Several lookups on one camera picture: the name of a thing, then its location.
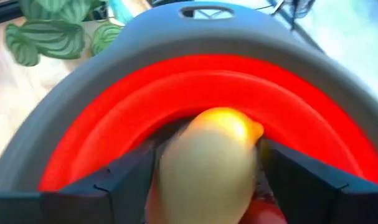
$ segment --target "red object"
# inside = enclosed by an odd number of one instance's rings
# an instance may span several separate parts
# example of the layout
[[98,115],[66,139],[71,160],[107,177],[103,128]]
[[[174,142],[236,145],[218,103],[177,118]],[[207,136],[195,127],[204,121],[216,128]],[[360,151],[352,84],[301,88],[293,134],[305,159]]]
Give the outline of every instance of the red object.
[[169,121],[216,106],[241,110],[261,122],[269,138],[378,183],[376,150],[318,89],[261,60],[190,55],[137,70],[99,95],[65,133],[39,190],[60,189]]
[[253,200],[239,224],[287,224],[276,205]]

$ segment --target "wooden floor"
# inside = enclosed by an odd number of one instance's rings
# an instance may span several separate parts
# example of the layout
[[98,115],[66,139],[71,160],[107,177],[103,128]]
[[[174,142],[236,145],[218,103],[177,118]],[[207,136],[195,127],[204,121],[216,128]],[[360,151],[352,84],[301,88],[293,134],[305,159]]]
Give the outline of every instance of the wooden floor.
[[[149,8],[141,0],[129,0],[126,6],[135,16]],[[36,104],[66,77],[71,71],[84,63],[83,56],[77,60],[57,60],[41,57],[35,67],[23,67],[13,61],[4,45],[4,29],[9,23],[22,24],[18,18],[0,24],[0,155],[10,138]],[[91,34],[98,27],[96,22],[86,22],[86,31]]]

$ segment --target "houseplant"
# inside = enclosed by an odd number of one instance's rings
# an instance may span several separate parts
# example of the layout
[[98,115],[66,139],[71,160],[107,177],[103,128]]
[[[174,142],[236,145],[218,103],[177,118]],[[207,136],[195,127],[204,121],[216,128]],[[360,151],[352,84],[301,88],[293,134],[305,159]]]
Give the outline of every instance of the houseplant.
[[[19,4],[26,21],[21,26],[9,24],[5,41],[14,60],[24,66],[37,65],[40,55],[80,58],[85,45],[89,45],[90,55],[94,56],[105,49],[123,27],[107,20],[108,0],[19,0]],[[87,33],[82,22],[88,19],[102,24],[89,35],[90,41],[85,42]]]

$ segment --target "red gasket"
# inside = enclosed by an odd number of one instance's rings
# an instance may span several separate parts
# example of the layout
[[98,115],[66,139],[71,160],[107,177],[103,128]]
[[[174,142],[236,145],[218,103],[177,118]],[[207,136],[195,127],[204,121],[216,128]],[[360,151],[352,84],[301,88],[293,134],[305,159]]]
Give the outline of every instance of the red gasket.
[[57,190],[167,122],[215,106],[237,108],[261,122],[268,137],[378,183],[376,149],[324,93],[271,63],[212,54],[152,64],[102,92],[61,139],[39,190]]

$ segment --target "green leaf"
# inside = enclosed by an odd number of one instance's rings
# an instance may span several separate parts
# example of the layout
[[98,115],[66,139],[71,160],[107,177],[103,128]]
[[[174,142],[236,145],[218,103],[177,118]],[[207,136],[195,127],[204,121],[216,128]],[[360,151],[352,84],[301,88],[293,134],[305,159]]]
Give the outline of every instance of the green leaf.
[[[78,24],[83,21],[88,14],[93,0],[63,0],[65,3],[57,11],[55,9],[48,10],[38,0],[19,0],[20,8],[27,20],[34,19],[63,19],[69,23]],[[58,2],[60,0],[47,0],[50,2]]]
[[76,0],[36,0],[49,12],[59,12],[68,2]]
[[26,19],[60,19],[60,14],[46,10],[36,0],[19,0],[20,8]]
[[106,23],[97,28],[93,35],[91,55],[94,56],[106,49],[116,39],[120,31],[121,27],[112,23]]
[[83,21],[89,12],[92,0],[71,0],[61,10],[60,17],[73,24]]
[[39,63],[38,50],[33,43],[21,35],[18,26],[7,25],[5,41],[17,63],[24,66],[34,66]]
[[61,20],[27,21],[20,28],[20,32],[32,40],[39,53],[48,57],[79,58],[85,46],[82,27]]

